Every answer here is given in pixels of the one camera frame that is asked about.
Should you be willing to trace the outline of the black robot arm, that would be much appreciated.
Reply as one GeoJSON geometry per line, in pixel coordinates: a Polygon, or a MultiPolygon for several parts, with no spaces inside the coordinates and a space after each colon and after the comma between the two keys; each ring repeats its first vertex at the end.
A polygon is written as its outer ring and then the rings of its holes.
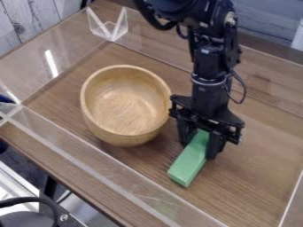
{"type": "Polygon", "coordinates": [[[208,133],[205,158],[213,159],[230,142],[237,144],[245,123],[228,109],[241,49],[237,17],[230,0],[133,0],[141,17],[158,30],[173,29],[188,41],[193,63],[192,94],[172,95],[169,116],[177,121],[180,143],[188,145],[197,130],[208,133]]]}

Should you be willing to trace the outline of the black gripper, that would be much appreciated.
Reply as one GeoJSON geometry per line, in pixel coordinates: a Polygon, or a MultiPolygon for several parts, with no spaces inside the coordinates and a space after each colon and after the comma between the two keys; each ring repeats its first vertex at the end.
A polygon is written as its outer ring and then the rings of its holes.
{"type": "Polygon", "coordinates": [[[238,144],[244,121],[228,108],[232,76],[208,80],[192,74],[192,94],[170,95],[169,116],[176,120],[178,141],[186,146],[200,129],[209,134],[205,159],[213,160],[226,142],[238,144]]]}

